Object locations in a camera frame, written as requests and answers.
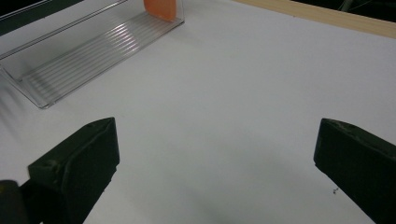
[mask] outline dark background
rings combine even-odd
[[[344,0],[293,0],[318,7],[339,10]],[[349,13],[396,22],[396,0],[355,0]]]
[[[82,1],[83,0],[52,0],[45,4],[39,5],[38,7],[33,7],[11,17],[2,19],[0,20],[0,35],[9,33],[33,21],[45,18],[50,14],[58,12],[67,7],[71,7],[74,4]],[[1,16],[18,10],[19,8],[24,8],[32,5],[33,3],[40,2],[40,0],[13,0],[12,2],[8,2],[9,3],[7,4],[2,4],[0,7]]]

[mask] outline white table surface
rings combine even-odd
[[[46,110],[0,82],[0,179],[115,117],[118,171],[85,223],[373,223],[313,162],[321,118],[396,143],[396,40],[229,0]]]

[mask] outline orange object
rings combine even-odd
[[[176,17],[176,0],[144,0],[146,11],[165,21]]]

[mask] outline table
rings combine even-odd
[[[373,223],[313,162],[321,118],[396,143],[396,41],[229,0],[47,110],[0,81],[0,179],[115,117],[121,163],[85,223]]]

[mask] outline transparent plastic container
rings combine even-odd
[[[163,18],[143,0],[85,0],[1,36],[0,74],[47,108],[182,24],[175,3]]]

